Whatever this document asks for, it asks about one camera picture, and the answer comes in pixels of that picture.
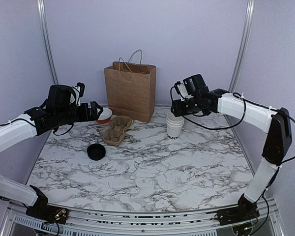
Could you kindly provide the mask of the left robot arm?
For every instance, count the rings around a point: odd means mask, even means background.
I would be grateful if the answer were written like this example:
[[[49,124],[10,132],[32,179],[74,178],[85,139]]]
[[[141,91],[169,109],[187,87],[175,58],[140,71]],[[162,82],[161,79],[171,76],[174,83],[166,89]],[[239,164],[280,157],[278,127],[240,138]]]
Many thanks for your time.
[[[85,85],[52,85],[47,99],[39,107],[26,110],[17,118],[0,125],[0,153],[15,144],[56,132],[63,125],[96,121],[104,109],[97,102],[81,103]],[[64,224],[67,209],[51,206],[48,198],[33,185],[25,185],[0,175],[0,199],[14,200],[27,207],[26,214],[47,222]]]

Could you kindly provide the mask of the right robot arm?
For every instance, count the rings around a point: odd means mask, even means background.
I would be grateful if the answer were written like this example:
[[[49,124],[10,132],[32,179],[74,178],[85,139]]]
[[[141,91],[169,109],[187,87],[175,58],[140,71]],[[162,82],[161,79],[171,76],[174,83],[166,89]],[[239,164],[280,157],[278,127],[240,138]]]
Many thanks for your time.
[[[209,90],[200,74],[176,82],[173,89],[180,96],[172,101],[171,112],[175,117],[186,118],[198,112],[202,112],[203,116],[220,113],[253,125],[267,134],[261,162],[237,206],[218,210],[215,215],[220,225],[258,218],[257,201],[274,182],[292,144],[289,111],[249,102],[242,95],[224,89]]]

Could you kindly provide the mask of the black plastic cup lid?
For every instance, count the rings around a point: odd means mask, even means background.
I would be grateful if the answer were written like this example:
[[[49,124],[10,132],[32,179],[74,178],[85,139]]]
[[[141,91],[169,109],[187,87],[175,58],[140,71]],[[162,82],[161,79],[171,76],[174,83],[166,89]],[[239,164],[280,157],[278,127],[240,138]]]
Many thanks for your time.
[[[99,161],[106,155],[106,149],[101,144],[91,144],[87,148],[88,157],[91,160]]]

